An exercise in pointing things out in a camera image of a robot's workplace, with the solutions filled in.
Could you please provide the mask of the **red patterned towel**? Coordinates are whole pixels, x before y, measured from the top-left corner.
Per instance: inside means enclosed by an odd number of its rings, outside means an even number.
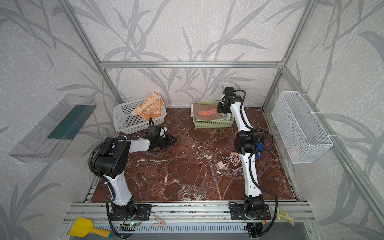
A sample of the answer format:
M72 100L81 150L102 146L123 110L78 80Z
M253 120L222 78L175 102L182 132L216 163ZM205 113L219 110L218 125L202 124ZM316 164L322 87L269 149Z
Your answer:
M192 117L200 121L229 121L231 114L222 114L218 112L218 104L191 104Z

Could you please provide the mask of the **orange patterned towel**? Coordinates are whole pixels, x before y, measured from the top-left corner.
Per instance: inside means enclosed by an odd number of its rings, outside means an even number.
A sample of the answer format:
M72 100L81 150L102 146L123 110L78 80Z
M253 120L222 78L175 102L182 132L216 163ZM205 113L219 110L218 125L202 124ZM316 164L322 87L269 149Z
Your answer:
M161 95L156 91L152 91L144 102L132 111L132 115L140 116L146 122L149 122L150 119L154 120L162 116L163 106L164 101Z

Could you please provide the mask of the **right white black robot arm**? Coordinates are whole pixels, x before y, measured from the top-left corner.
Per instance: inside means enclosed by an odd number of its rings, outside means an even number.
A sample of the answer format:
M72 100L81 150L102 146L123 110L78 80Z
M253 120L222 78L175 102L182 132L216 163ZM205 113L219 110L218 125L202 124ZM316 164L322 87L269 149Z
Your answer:
M264 130L258 130L252 127L244 108L244 101L247 93L244 90L236 90L233 87L224 88L222 101L218 103L218 112L230 113L237 124L238 133L235 138L235 152L239 154L245 179L245 200L243 204L243 213L245 218L253 220L260 216L267 216L267 204L264 201L263 194L270 194L275 199L276 206L278 198L275 192L266 190L259 185L257 177L256 161L257 155L267 152L275 145L273 135ZM272 143L267 148L259 148L259 135L268 135Z

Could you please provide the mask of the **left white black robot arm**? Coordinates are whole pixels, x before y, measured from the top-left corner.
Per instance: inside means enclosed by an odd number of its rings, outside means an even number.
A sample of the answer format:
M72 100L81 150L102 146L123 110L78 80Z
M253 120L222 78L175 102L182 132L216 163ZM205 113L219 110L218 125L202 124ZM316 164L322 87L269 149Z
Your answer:
M176 142L177 139L167 133L167 128L156 125L150 119L147 130L141 137L106 138L95 147L89 156L88 166L107 185L111 194L107 203L114 214L127 219L137 212L124 174L129 154L168 149Z

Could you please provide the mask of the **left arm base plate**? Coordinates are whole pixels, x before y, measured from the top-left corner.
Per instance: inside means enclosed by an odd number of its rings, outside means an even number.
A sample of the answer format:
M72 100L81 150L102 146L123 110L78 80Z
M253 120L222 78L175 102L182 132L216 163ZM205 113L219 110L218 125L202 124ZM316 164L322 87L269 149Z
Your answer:
M116 207L112 207L110 210L110 218L112 221L148 221L150 219L152 205L150 204L138 204L136 210L131 213L125 214L122 211L118 211Z

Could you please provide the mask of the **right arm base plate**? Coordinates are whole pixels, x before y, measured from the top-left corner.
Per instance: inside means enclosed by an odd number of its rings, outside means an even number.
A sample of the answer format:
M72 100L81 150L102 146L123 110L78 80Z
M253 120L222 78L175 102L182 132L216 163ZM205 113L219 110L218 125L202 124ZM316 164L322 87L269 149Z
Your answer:
M229 202L228 207L231 214L231 220L244 220L244 221L265 221L265 220L271 220L271 211L269 209L269 206L265 204L264 209L260 212L257 212L253 217L251 214L245 213L245 207L243 203L236 203L236 202Z

